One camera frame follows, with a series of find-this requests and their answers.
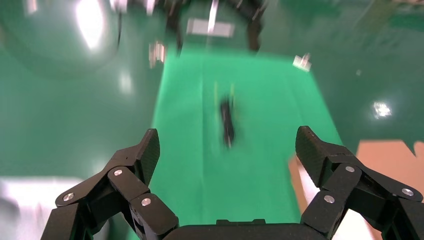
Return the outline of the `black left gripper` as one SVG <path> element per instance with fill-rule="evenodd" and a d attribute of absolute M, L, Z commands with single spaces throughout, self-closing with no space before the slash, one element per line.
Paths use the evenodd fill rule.
<path fill-rule="evenodd" d="M 180 12 L 188 7 L 192 0 L 159 0 L 158 7 L 166 13 L 166 30 L 175 36 L 176 51 L 181 53 L 183 37 L 180 25 Z M 260 49 L 260 33 L 263 29 L 262 16 L 266 5 L 262 0 L 208 0 L 210 2 L 209 15 L 216 19 L 219 3 L 223 2 L 238 12 L 247 20 L 247 39 L 249 49 L 258 52 Z"/>

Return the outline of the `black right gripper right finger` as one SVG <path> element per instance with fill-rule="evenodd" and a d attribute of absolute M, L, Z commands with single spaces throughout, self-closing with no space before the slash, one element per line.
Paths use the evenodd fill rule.
<path fill-rule="evenodd" d="M 424 237 L 423 195 L 415 188 L 366 167 L 345 146 L 321 140 L 300 126 L 295 152 L 319 192 L 301 224 L 332 239 L 348 210 L 360 214 L 384 240 Z"/>

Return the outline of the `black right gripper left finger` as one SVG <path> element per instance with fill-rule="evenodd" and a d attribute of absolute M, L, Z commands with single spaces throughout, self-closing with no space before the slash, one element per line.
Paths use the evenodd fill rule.
<path fill-rule="evenodd" d="M 149 189 L 159 157 L 158 132 L 150 128 L 140 143 L 116 151 L 100 172 L 56 198 L 42 239 L 91 240 L 122 214 L 140 239 L 163 240 L 179 219 Z"/>

